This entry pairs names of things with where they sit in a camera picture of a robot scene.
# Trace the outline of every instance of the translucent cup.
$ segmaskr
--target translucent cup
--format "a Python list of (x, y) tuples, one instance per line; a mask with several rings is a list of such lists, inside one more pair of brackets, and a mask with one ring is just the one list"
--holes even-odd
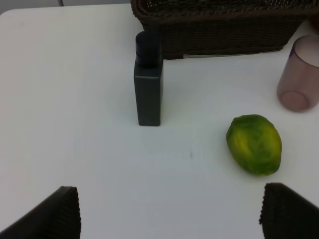
[(303, 112), (319, 102), (319, 36), (297, 39), (277, 87), (280, 102)]

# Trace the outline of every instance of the black bottle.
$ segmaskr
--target black bottle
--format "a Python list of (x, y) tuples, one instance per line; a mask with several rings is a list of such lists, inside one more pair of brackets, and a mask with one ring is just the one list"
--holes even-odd
[(136, 36), (134, 85), (139, 125), (160, 126), (163, 58), (156, 32), (142, 31)]

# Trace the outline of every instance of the green lime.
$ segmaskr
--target green lime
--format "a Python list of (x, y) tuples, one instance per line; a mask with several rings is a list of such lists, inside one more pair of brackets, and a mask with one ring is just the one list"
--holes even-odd
[(247, 115), (235, 118), (226, 140), (233, 158), (247, 172), (266, 176), (279, 169), (281, 139), (274, 125), (265, 117)]

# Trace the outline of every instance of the table surface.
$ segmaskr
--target table surface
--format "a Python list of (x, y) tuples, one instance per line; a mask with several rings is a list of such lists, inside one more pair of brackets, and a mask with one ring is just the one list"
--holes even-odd
[[(165, 61), (161, 127), (138, 126), (141, 30), (129, 4), (0, 17), (0, 230), (62, 185), (78, 188), (83, 239), (261, 239), (268, 182), (319, 205), (319, 108), (297, 114), (276, 98), (307, 23), (280, 52)], [(281, 135), (272, 176), (250, 176), (228, 151), (245, 114)]]

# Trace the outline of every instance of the pink glass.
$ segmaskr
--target pink glass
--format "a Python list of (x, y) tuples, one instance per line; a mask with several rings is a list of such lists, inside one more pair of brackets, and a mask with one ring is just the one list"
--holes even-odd
[(319, 102), (319, 36), (297, 39), (277, 87), (280, 102), (302, 112)]

